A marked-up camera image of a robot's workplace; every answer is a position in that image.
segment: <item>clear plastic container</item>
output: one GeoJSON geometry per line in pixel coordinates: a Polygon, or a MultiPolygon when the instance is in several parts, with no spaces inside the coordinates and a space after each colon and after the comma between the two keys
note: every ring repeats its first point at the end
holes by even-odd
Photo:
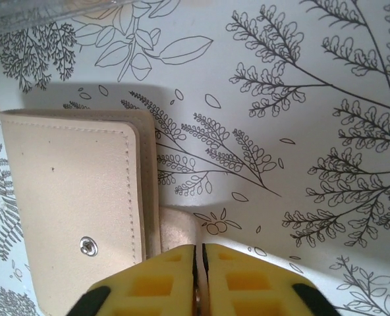
{"type": "Polygon", "coordinates": [[[137,0],[0,0],[0,34],[137,0]]]}

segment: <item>wallet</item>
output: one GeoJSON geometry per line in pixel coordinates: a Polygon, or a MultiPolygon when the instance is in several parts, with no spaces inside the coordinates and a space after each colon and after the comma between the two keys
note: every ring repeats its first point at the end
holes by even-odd
{"type": "Polygon", "coordinates": [[[40,309],[63,316],[95,282],[182,244],[198,225],[159,207],[155,126],[143,110],[1,113],[40,309]]]}

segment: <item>leather wallet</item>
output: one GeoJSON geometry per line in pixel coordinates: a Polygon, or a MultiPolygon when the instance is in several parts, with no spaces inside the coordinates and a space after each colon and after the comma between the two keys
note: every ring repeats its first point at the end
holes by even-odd
{"type": "Polygon", "coordinates": [[[195,244],[196,221],[159,212],[155,128],[142,110],[1,113],[40,309],[63,316],[89,286],[195,244]]]}

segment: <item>black rubber edge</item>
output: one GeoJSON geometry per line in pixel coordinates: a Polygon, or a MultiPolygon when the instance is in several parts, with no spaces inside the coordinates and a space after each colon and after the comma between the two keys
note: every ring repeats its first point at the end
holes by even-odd
{"type": "Polygon", "coordinates": [[[208,255],[207,255],[207,247],[205,244],[202,244],[202,261],[204,262],[204,269],[207,273],[207,281],[208,281],[208,255]]]}
{"type": "Polygon", "coordinates": [[[194,246],[194,259],[192,260],[192,276],[194,277],[194,288],[198,285],[198,269],[196,268],[196,246],[194,246]]]}
{"type": "Polygon", "coordinates": [[[72,307],[67,316],[96,316],[110,292],[108,286],[100,286],[86,292],[72,307]]]}
{"type": "Polygon", "coordinates": [[[322,293],[304,283],[292,286],[314,316],[341,316],[322,293]]]}

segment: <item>botanical print paper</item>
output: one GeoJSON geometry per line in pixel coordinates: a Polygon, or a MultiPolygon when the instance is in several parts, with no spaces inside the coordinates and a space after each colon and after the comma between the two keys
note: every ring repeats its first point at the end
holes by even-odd
{"type": "MultiPolygon", "coordinates": [[[[161,204],[390,315],[390,0],[145,0],[0,36],[0,111],[144,109],[161,204]]],[[[41,315],[0,129],[0,315],[41,315]]]]}

